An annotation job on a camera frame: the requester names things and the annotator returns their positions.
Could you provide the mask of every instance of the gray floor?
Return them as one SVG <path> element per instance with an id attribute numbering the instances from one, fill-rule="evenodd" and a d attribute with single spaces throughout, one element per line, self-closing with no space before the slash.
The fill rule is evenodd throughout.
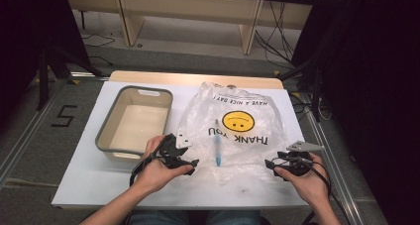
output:
<path id="1" fill-rule="evenodd" d="M 86 30 L 81 30 L 80 15 L 74 12 L 75 19 L 83 37 L 98 34 L 115 39 L 115 42 L 101 48 L 86 47 L 90 56 L 102 56 L 114 65 L 110 66 L 99 58 L 93 58 L 94 65 L 103 71 L 115 69 L 194 72 L 249 75 L 273 77 L 276 71 L 286 72 L 266 60 L 280 63 L 276 56 L 266 54 L 257 43 L 249 56 L 242 54 L 239 29 L 235 25 L 148 18 L 134 47 L 124 45 L 119 17 L 111 14 L 88 12 L 85 14 Z M 271 34 L 271 28 L 259 28 L 265 37 Z M 286 30 L 286 36 L 294 45 L 299 38 L 299 31 Z M 281 48 L 278 33 L 272 44 Z M 85 40 L 87 45 L 107 43 L 101 37 Z M 296 78 L 284 83 L 286 89 L 295 90 Z M 56 96 L 51 109 L 41 122 L 37 134 L 31 139 L 25 153 L 9 176 L 23 179 L 16 184 L 9 182 L 0 190 L 1 224 L 77 224 L 92 210 L 62 210 L 51 206 L 56 191 L 72 153 L 77 146 L 84 125 L 102 86 L 101 81 L 82 80 L 78 84 L 65 83 Z M 38 85 L 34 82 L 13 112 L 8 129 L 1 132 L 0 162 L 3 162 L 31 119 L 37 114 Z M 51 127 L 59 124 L 56 115 L 62 105 L 77 105 L 69 109 L 75 116 L 67 128 Z M 305 140 L 317 143 L 317 135 L 310 124 L 310 114 L 297 114 Z M 386 224 L 374 197 L 363 179 L 357 164 L 349 160 L 350 152 L 342 137 L 340 127 L 334 121 L 322 120 L 320 123 L 334 157 L 358 212 L 364 224 Z M 341 221 L 344 216 L 332 201 Z M 271 224 L 300 224 L 309 214 L 308 207 L 264 210 L 262 215 Z"/>

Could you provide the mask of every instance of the plastic tray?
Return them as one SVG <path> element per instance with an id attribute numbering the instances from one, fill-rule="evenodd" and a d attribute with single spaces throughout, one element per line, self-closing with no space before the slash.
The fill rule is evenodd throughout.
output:
<path id="1" fill-rule="evenodd" d="M 166 89 L 122 88 L 99 130 L 96 147 L 112 160 L 138 160 L 147 141 L 163 134 L 172 99 Z"/>

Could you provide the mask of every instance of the person's left hand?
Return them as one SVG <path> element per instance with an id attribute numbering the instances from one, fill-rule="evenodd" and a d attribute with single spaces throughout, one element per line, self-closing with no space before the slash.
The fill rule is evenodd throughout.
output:
<path id="1" fill-rule="evenodd" d="M 156 136 L 148 140 L 148 145 L 143 158 L 146 159 L 163 140 L 165 135 Z M 145 191 L 147 194 L 161 190 L 173 178 L 185 174 L 193 169 L 187 165 L 176 169 L 168 169 L 159 159 L 152 160 L 137 176 L 132 187 Z"/>

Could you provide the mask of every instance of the jeans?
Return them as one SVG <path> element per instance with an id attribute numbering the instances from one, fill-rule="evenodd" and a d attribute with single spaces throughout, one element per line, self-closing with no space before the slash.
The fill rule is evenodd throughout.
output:
<path id="1" fill-rule="evenodd" d="M 142 210 L 133 213 L 130 225 L 188 225 L 188 215 L 181 210 Z M 215 210 L 210 211 L 207 225 L 257 225 L 260 224 L 258 210 Z"/>

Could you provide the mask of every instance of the white table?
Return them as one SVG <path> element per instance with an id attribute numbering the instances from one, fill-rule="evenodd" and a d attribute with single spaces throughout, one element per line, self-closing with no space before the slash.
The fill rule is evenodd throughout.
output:
<path id="1" fill-rule="evenodd" d="M 287 128 L 289 143 L 292 144 L 297 140 L 303 141 L 287 92 L 281 89 L 282 84 L 276 79 L 119 71 L 113 74 L 114 77 L 111 76 L 110 80 L 118 80 L 122 75 L 127 75 L 129 81 L 136 80 L 145 83 L 119 81 L 104 83 L 52 201 L 53 206 L 62 208 L 98 207 L 108 203 L 129 187 L 131 170 L 136 164 L 111 161 L 95 146 L 95 137 L 118 91 L 125 85 L 165 88 L 172 92 L 173 103 L 166 133 L 174 135 L 176 135 L 178 122 L 186 104 L 198 92 L 198 82 L 213 79 L 220 84 L 230 82 L 228 84 L 237 84 L 238 87 L 255 85 L 257 88 L 245 89 L 249 92 L 271 96 L 276 106 L 281 108 L 280 114 Z M 262 82 L 270 88 L 264 88 Z M 151 194 L 139 204 L 139 208 L 265 209 L 306 205 L 289 182 L 274 176 L 272 179 L 274 182 L 265 182 L 242 174 L 232 178 L 227 184 L 220 185 L 212 179 L 212 176 L 200 173 L 198 169 L 192 176 L 177 177 L 161 191 Z"/>

